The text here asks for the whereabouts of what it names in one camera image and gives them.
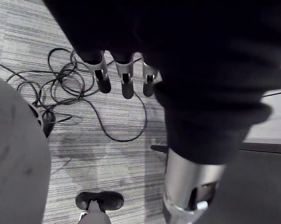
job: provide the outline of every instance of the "gray carpet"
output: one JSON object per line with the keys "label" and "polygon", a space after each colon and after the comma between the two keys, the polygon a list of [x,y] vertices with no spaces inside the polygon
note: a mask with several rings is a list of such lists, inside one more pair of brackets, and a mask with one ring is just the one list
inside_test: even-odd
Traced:
{"label": "gray carpet", "polygon": [[[0,0],[0,63],[15,71],[48,70],[47,53],[55,47],[72,49],[41,1]],[[108,52],[105,57],[107,62],[112,60]],[[58,69],[67,62],[67,53],[56,52],[51,63]],[[90,84],[90,76],[82,74]],[[0,68],[1,78],[10,75]],[[132,138],[143,126],[144,110],[135,96],[130,100],[123,98],[114,64],[109,67],[109,76],[111,93],[96,93],[88,99],[98,109],[108,133],[118,139]],[[52,79],[52,75],[36,73],[27,73],[25,77],[39,83]],[[165,157],[150,150],[151,144],[165,143],[164,112],[154,97],[146,98],[142,93],[141,62],[135,63],[133,80],[149,120],[145,133],[133,142],[118,143],[107,138],[92,108],[85,103],[56,108],[75,117],[57,124],[50,136],[52,171],[45,224],[77,223],[80,211],[75,196],[81,191],[101,190],[116,190],[124,195],[124,206],[108,212],[113,224],[164,222],[161,196]],[[19,82],[13,78],[10,84],[16,86]],[[21,93],[29,102],[33,101],[34,93],[29,86],[23,87]],[[56,95],[68,97],[60,88]],[[49,98],[46,97],[46,103],[52,102]]]}

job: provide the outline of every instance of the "black foot pad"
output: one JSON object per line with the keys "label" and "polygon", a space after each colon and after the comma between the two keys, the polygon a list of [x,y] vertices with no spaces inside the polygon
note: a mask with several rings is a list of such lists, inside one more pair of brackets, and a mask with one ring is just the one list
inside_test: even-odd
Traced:
{"label": "black foot pad", "polygon": [[154,94],[154,84],[153,83],[144,83],[144,95],[146,97],[151,97]]}
{"label": "black foot pad", "polygon": [[133,83],[122,84],[122,94],[126,99],[131,99],[134,95]]}
{"label": "black foot pad", "polygon": [[97,81],[99,90],[102,93],[109,93],[111,91],[111,84],[110,84],[110,80],[109,77],[107,77],[106,80],[99,80]]}
{"label": "black foot pad", "polygon": [[118,210],[123,206],[123,196],[115,191],[81,192],[75,199],[76,206],[81,210],[88,210],[91,201],[97,201],[102,210]]}

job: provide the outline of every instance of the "black sleeve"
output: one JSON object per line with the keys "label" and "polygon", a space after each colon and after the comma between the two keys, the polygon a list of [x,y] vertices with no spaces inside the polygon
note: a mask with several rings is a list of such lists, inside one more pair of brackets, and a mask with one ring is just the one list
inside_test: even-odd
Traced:
{"label": "black sleeve", "polygon": [[261,97],[281,88],[278,1],[45,2],[84,61],[96,49],[140,51],[160,70],[155,94],[165,109],[168,146],[179,155],[226,163],[251,125],[268,118]]}

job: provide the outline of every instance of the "white wall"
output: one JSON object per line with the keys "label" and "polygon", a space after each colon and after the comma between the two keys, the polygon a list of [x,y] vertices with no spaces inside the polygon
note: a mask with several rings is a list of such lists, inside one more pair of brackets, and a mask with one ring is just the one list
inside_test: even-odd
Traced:
{"label": "white wall", "polygon": [[274,111],[268,121],[252,127],[245,142],[281,144],[281,95],[266,97],[262,101],[271,105]]}

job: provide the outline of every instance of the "black cable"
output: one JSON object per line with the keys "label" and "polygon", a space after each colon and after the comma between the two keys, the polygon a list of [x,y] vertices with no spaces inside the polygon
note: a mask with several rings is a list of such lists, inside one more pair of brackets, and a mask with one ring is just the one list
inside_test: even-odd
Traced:
{"label": "black cable", "polygon": [[271,96],[280,95],[280,94],[281,94],[281,92],[277,92],[277,93],[272,93],[272,94],[265,95],[263,97],[271,97]]}
{"label": "black cable", "polygon": [[[54,71],[52,66],[51,66],[51,64],[50,64],[50,58],[51,58],[52,54],[54,52],[56,52],[56,51],[65,51],[65,52],[70,54],[70,62],[65,64],[60,71]],[[98,121],[99,121],[99,124],[100,124],[102,130],[103,130],[104,134],[108,138],[110,138],[113,141],[117,141],[117,142],[128,142],[128,141],[133,141],[133,140],[137,139],[140,135],[142,135],[142,133],[144,132],[144,130],[145,130],[146,126],[147,126],[147,112],[146,112],[146,108],[145,108],[144,102],[134,92],[135,96],[140,100],[140,102],[141,102],[141,104],[142,104],[142,106],[144,108],[144,115],[145,115],[144,125],[143,125],[141,131],[139,132],[139,134],[136,137],[131,138],[131,139],[127,139],[127,140],[119,140],[119,139],[115,139],[112,136],[110,136],[107,133],[107,131],[106,131],[106,129],[105,129],[105,127],[104,127],[104,125],[103,125],[103,123],[101,121],[101,118],[100,118],[100,115],[99,115],[97,109],[95,108],[95,106],[89,100],[87,100],[85,98],[85,97],[91,96],[91,95],[93,95],[93,94],[95,94],[96,92],[99,91],[97,89],[95,91],[90,92],[92,90],[92,88],[94,87],[94,84],[95,84],[94,74],[89,70],[88,66],[85,63],[77,61],[77,59],[75,58],[74,53],[75,53],[74,50],[70,51],[70,50],[65,49],[65,48],[54,48],[54,49],[50,50],[49,53],[48,53],[48,56],[47,56],[47,65],[49,67],[49,71],[44,71],[44,70],[26,70],[26,71],[15,72],[12,69],[10,69],[10,68],[2,65],[2,64],[0,64],[0,67],[4,68],[7,71],[10,71],[12,73],[12,75],[6,80],[6,82],[9,82],[15,76],[17,76],[17,77],[19,77],[20,79],[23,80],[23,82],[21,82],[16,87],[16,90],[18,92],[21,91],[21,87],[23,85],[25,85],[25,84],[29,84],[30,85],[30,87],[33,89],[34,94],[35,94],[35,101],[32,104],[35,107],[42,107],[42,108],[44,108],[44,110],[41,110],[41,111],[44,111],[44,113],[42,114],[42,117],[44,117],[47,113],[53,113],[53,114],[59,114],[59,115],[67,116],[64,119],[57,120],[57,121],[54,121],[54,122],[51,122],[51,123],[57,124],[57,123],[61,123],[61,122],[64,122],[66,120],[69,120],[69,119],[73,118],[73,115],[71,115],[71,114],[54,112],[53,111],[54,108],[56,108],[59,105],[71,105],[71,104],[74,104],[74,103],[77,103],[77,102],[84,101],[84,102],[88,103],[93,108],[94,112],[96,113],[96,116],[98,118]],[[141,60],[141,58],[136,59],[133,63],[138,62],[139,60]],[[113,62],[114,62],[114,60],[109,62],[107,64],[107,66],[111,65]],[[85,69],[78,68],[78,64],[83,65],[87,69],[85,70]],[[89,73],[92,76],[92,83],[91,83],[89,88],[86,89],[84,78],[79,73],[79,71],[87,72],[87,73]],[[30,73],[30,72],[51,74],[51,75],[54,76],[54,78],[41,85],[41,84],[39,84],[39,83],[37,83],[35,81],[27,80],[25,77],[23,77],[23,75],[20,75],[20,74],[23,74],[23,73]],[[73,77],[72,74],[77,75],[80,80],[78,80],[77,78]],[[78,86],[78,90],[74,90],[74,89],[70,88],[69,86],[67,86],[65,84],[65,78],[73,79],[75,81],[75,83],[77,84],[77,86]],[[48,84],[50,84],[50,88],[49,88],[50,97],[55,102],[53,104],[44,104],[44,103],[41,102],[42,90]],[[53,90],[54,90],[54,87],[57,87],[58,85],[60,85],[61,88],[65,92],[67,92],[68,94],[72,95],[73,97],[66,98],[66,99],[63,99],[63,100],[56,99],[55,95],[53,94]]]}

